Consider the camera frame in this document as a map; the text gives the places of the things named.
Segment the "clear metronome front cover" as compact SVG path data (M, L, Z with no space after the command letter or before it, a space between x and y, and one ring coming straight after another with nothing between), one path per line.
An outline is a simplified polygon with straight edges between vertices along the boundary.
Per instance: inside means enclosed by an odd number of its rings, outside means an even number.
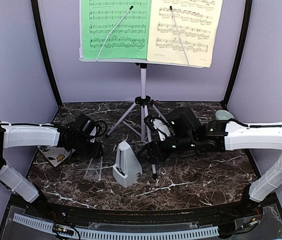
M102 156L91 158L91 160L88 163L88 167L85 171L85 175L83 179L93 183L101 182L102 167L103 167Z

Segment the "white metronome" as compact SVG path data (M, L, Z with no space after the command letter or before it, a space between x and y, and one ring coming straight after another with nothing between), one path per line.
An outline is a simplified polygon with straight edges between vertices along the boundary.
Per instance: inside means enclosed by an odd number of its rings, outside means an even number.
M126 141L118 145L112 174L115 180L125 188L134 184L143 174L139 160Z

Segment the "white perforated music stand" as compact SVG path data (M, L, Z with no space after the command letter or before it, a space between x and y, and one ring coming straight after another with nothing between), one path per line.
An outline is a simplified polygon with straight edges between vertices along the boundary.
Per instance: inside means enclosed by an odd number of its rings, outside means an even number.
M89 62L94 60L83 60L80 58L81 61ZM140 106L141 108L141 116L145 118L148 116L148 110L149 105L152 103L151 98L147 95L147 66L148 64L164 64L164 65L172 65L172 64L166 64L166 63L159 63L159 62L150 62L147 61L147 59L130 59L130 58L124 58L124 59L101 59L96 60L94 62L131 62L139 65L140 67L140 79L141 79L141 95L140 97L136 98L134 105Z

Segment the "green sheet music page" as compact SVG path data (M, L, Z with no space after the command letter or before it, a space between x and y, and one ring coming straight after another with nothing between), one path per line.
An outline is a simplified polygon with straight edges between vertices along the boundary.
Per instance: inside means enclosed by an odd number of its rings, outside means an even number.
M147 58L150 0L80 1L80 58Z

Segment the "yellow sheet music page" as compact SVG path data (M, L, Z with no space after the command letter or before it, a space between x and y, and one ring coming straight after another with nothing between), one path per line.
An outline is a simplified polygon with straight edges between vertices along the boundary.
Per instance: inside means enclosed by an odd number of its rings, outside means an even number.
M221 0L152 1L147 61L209 68L222 6Z

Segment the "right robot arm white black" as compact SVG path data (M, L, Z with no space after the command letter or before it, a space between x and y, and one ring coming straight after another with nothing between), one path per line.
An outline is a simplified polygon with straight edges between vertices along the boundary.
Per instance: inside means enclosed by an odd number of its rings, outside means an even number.
M202 124L189 107L178 107L165 119L147 116L144 122L151 131L159 133L159 141L150 141L137 153L152 165L166 160L174 153L193 151L221 153L241 149L270 149L282 151L282 122L242 123L234 118L213 120ZM276 163L258 180L244 189L236 213L246 217L267 195L282 185L282 154Z

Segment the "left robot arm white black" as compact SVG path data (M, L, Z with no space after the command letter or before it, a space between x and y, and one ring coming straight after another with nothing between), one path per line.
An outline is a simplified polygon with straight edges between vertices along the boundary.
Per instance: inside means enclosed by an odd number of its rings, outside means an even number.
M103 147L97 141L99 124L81 114L74 121L61 123L9 123L0 121L0 182L14 194L32 204L32 210L41 218L51 214L46 197L32 182L15 170L4 158L4 149L46 146L74 150L90 158L103 156Z

